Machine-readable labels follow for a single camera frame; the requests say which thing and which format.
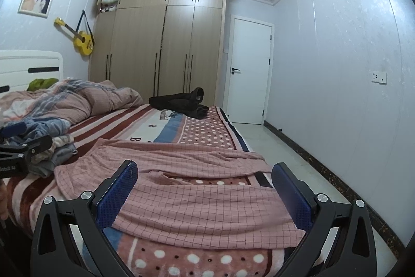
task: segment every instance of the pink checkered blanket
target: pink checkered blanket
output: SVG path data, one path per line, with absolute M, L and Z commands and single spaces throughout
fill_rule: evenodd
M 257 153 L 186 144 L 97 141 L 86 156 L 55 169 L 65 198 L 95 190 L 120 164 L 139 178 L 113 227 L 138 238 L 203 249 L 295 247 L 304 236 L 273 188 L 203 185 L 176 177 L 232 178 L 270 172 Z

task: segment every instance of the guitar neck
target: guitar neck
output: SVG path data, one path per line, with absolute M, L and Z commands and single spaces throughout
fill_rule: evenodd
M 72 29 L 68 24 L 65 23 L 65 27 L 74 34 L 75 37 L 77 37 L 80 40 L 83 40 L 82 36 L 76 32 L 74 29 Z

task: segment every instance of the floor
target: floor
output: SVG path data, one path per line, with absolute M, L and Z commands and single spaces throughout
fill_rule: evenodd
M 296 177 L 305 181 L 314 193 L 324 193 L 334 202 L 349 203 L 323 176 L 267 128 L 254 124 L 235 123 L 234 125 L 252 150 L 261 154 L 269 165 L 285 162 Z M 336 232 L 336 228 L 331 230 L 323 247 L 322 252 L 325 257 L 330 251 Z M 385 277 L 395 265 L 396 258 L 379 234 L 375 230 L 373 232 L 376 245 L 377 276 Z

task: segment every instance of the mattress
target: mattress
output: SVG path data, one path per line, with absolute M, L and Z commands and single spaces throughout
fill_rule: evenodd
M 94 116 L 70 129 L 78 154 L 84 156 L 99 138 L 136 142 L 169 142 L 250 151 L 243 137 L 218 107 L 210 107 L 205 119 L 197 120 L 149 105 Z M 197 177 L 182 178 L 200 184 Z M 269 174 L 218 179 L 203 184 L 240 184 L 271 187 Z M 53 195 L 63 200 L 53 177 L 29 174 L 7 181 L 9 214 L 28 235 L 34 231 L 43 199 Z M 274 276 L 292 252 L 289 249 L 210 250 L 176 247 L 135 238 L 113 228 L 104 230 L 111 245 L 136 276 Z M 73 233 L 88 268 L 99 274 L 76 227 Z

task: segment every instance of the framed picture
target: framed picture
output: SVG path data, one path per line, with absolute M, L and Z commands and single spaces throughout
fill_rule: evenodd
M 22 0 L 18 13 L 47 18 L 52 0 Z

